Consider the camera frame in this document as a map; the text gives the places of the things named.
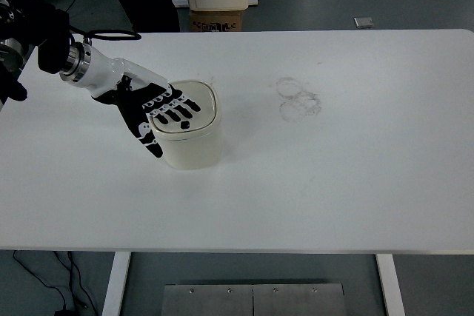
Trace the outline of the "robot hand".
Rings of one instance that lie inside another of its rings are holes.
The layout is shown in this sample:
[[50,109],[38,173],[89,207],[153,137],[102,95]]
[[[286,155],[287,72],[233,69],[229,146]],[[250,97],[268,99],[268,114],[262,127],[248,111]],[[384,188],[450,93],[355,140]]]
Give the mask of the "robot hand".
[[168,125],[189,120],[200,106],[164,77],[123,58],[108,58],[91,46],[85,74],[73,84],[85,88],[91,97],[115,105],[132,135],[155,157],[163,156],[149,120]]

